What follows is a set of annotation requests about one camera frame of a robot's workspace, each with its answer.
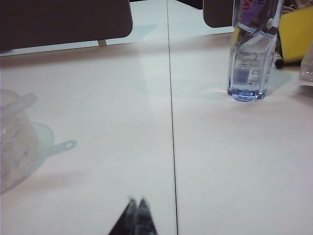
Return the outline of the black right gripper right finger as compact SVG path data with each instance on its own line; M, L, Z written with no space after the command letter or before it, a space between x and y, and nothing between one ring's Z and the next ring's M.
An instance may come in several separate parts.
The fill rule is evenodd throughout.
M141 198L135 216L136 235L157 235L150 206L145 198Z

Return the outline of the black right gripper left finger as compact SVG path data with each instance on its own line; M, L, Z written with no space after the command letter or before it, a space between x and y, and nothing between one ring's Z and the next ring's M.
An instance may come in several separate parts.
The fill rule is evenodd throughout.
M129 202L119 219L109 232L109 235L133 235L136 215L136 200L129 198Z

